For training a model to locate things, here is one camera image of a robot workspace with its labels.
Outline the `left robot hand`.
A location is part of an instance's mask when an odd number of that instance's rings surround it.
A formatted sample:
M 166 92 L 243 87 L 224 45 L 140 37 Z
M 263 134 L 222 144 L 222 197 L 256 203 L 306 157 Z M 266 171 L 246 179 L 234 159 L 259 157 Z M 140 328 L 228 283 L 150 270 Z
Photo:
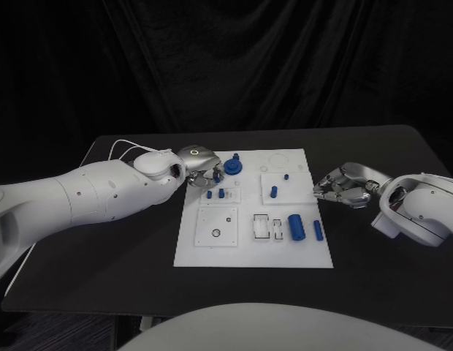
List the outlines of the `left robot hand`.
M 191 186 L 207 188 L 225 179 L 225 169 L 220 156 L 204 146 L 186 146 L 178 156 L 184 161 L 186 180 Z

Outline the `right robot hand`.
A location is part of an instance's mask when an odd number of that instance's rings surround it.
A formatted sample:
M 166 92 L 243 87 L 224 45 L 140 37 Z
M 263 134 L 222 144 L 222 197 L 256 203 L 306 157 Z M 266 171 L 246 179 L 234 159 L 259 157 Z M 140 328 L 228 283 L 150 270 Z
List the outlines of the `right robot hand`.
M 364 208 L 381 196 L 393 177 L 365 165 L 347 162 L 316 183 L 313 192 L 319 200 Z

